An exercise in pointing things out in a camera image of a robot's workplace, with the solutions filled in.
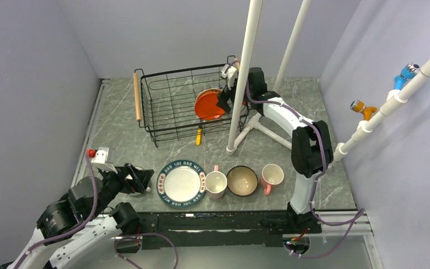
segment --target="red knob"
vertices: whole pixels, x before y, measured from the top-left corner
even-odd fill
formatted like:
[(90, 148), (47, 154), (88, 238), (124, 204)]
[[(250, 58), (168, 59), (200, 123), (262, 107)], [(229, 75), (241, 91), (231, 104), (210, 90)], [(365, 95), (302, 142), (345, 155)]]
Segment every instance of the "red knob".
[(96, 155), (96, 150), (87, 150), (87, 151), (86, 151), (86, 154), (88, 154), (88, 156), (89, 156), (90, 158), (93, 158), (93, 157), (95, 157), (95, 155)]

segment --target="orange plate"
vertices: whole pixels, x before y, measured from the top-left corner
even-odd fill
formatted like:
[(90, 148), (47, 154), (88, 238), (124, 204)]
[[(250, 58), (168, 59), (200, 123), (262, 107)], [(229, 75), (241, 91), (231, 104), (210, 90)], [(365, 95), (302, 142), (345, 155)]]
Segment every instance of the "orange plate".
[(195, 101), (195, 113), (200, 119), (212, 120), (221, 117), (225, 111), (217, 106), (219, 89), (202, 91)]

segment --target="orange faucet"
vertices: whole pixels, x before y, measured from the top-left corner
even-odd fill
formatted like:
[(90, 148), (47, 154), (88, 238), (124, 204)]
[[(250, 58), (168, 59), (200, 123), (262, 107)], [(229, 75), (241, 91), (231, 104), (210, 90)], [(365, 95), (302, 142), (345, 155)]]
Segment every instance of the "orange faucet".
[(374, 106), (367, 106), (360, 100), (355, 100), (350, 105), (350, 109), (355, 112), (362, 113), (363, 120), (370, 120), (372, 118), (372, 114), (377, 112), (377, 108)]

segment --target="dish rack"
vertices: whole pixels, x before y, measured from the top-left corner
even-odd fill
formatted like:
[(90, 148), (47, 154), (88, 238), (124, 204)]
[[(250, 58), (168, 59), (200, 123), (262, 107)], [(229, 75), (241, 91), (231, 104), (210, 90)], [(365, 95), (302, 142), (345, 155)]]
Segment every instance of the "dish rack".
[[(227, 63), (230, 59), (235, 59), (235, 56), (228, 56)], [(225, 87), (227, 81), (221, 78), (224, 65), (214, 64), (151, 75), (145, 75), (142, 69), (134, 70), (134, 73), (142, 73), (139, 90), (143, 123), (139, 121), (139, 127), (149, 133), (156, 147), (161, 141), (197, 136), (199, 129), (203, 135), (230, 129), (231, 113), (214, 120), (202, 120), (194, 111), (195, 100), (200, 92)], [(238, 122), (240, 131), (249, 113), (249, 108), (243, 105)]]

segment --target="mug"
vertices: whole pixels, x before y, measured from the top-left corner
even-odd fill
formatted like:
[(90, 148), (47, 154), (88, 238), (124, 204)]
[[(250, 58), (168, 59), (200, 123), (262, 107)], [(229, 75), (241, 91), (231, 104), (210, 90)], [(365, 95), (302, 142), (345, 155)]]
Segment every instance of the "mug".
[(210, 199), (220, 199), (226, 189), (227, 177), (218, 171), (218, 165), (215, 165), (214, 171), (205, 176), (205, 193)]
[(268, 164), (261, 171), (260, 183), (264, 189), (264, 195), (269, 195), (272, 189), (278, 187), (284, 179), (284, 172), (276, 164)]

